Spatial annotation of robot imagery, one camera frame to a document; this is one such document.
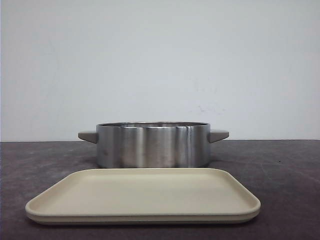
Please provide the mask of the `stainless steel steamer pot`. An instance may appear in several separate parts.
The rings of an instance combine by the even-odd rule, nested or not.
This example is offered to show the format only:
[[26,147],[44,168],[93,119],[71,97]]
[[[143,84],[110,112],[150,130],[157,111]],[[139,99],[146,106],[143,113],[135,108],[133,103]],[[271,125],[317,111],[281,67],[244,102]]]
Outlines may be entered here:
[[78,138],[96,145],[101,168],[197,168],[229,135],[205,122],[159,121],[101,123]]

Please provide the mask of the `beige rectangular tray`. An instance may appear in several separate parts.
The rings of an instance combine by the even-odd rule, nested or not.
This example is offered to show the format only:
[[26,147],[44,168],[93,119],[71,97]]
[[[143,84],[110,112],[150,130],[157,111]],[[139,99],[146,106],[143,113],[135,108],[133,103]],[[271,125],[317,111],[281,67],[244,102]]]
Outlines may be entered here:
[[25,205],[44,225],[230,224],[256,217],[260,200],[215,168],[110,168],[74,172]]

